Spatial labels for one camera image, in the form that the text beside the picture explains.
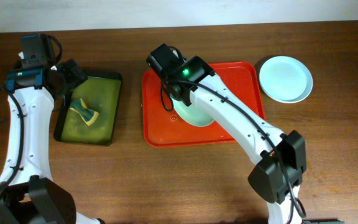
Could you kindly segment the pale green plate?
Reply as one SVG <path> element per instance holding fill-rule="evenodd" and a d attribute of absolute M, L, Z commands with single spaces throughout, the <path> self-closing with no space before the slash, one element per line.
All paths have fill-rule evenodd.
<path fill-rule="evenodd" d="M 206 127 L 214 122 L 214 119 L 210 115 L 195 105 L 186 106 L 184 102 L 174 100 L 173 98 L 172 102 L 173 109 L 179 117 L 192 126 Z"/>

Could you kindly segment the yellow green sponge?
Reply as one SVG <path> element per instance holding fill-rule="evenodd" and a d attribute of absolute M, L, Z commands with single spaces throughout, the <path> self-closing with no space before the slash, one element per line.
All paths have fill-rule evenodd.
<path fill-rule="evenodd" d="M 91 126 L 99 117 L 99 113 L 88 108 L 82 98 L 73 100 L 70 104 L 70 110 L 78 113 L 87 126 Z"/>

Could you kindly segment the light blue plate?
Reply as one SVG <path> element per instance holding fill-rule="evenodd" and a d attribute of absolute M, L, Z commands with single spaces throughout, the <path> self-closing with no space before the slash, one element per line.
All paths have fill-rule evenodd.
<path fill-rule="evenodd" d="M 275 56 L 266 60 L 259 70 L 263 92 L 280 103 L 298 103 L 305 100 L 313 89 L 313 77 L 299 60 Z"/>

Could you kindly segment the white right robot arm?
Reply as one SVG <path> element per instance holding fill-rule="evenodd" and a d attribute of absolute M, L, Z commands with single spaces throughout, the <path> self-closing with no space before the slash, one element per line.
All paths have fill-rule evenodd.
<path fill-rule="evenodd" d="M 266 122 L 199 56 L 187 60 L 177 48 L 162 44 L 146 61 L 158 75 L 172 110 L 184 121 L 197 127 L 215 121 L 243 148 L 255 165 L 248 181 L 267 203 L 268 222 L 303 223 L 306 212 L 298 192 L 306 150 L 301 134 L 285 134 Z"/>

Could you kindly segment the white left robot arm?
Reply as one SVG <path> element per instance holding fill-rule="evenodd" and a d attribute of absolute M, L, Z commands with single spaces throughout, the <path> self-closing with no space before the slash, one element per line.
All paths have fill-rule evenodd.
<path fill-rule="evenodd" d="M 21 37 L 20 60 L 4 81 L 10 112 L 9 142 L 0 175 L 0 223 L 102 223 L 77 211 L 49 165 L 49 127 L 55 99 L 87 80 L 74 60 L 62 63 L 48 34 Z"/>

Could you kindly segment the red plastic tray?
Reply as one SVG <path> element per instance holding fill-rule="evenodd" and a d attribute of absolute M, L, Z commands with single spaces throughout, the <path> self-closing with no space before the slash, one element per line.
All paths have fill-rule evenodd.
<path fill-rule="evenodd" d="M 238 99 L 261 118 L 265 118 L 259 81 L 248 62 L 212 63 L 211 67 Z M 195 146 L 230 143 L 235 140 L 216 122 L 196 127 L 182 120 L 175 111 L 166 111 L 160 96 L 160 78 L 152 69 L 142 76 L 142 117 L 145 141 L 152 147 Z"/>

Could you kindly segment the black tray with soapy water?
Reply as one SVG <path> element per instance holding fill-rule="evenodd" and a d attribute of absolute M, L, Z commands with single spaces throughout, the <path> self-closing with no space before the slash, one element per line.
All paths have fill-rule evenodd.
<path fill-rule="evenodd" d="M 121 93 L 122 77 L 116 72 L 85 70 L 88 80 L 67 94 L 61 105 L 54 140 L 72 144 L 108 146 L 112 144 L 114 122 Z M 99 113 L 96 121 L 87 125 L 70 104 L 82 99 L 85 105 Z"/>

